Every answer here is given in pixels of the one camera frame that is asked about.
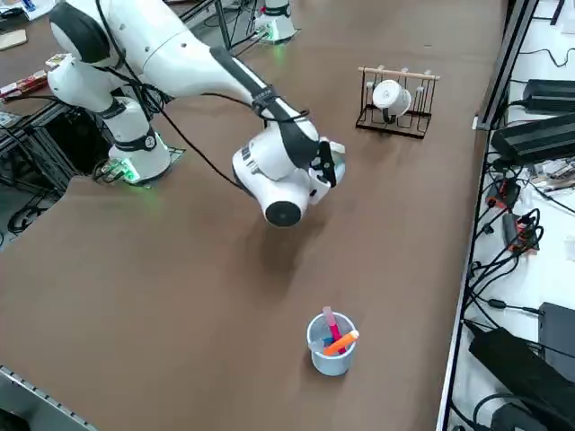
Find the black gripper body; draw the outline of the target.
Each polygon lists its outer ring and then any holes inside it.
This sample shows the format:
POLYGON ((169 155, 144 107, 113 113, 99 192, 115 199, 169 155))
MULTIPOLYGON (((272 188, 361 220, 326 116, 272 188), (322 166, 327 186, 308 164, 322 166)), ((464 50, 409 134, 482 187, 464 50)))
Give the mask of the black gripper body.
POLYGON ((315 158, 309 163, 307 174, 311 189, 327 186, 334 188, 337 185, 335 161, 333 160, 330 141, 321 138, 318 142, 315 158))

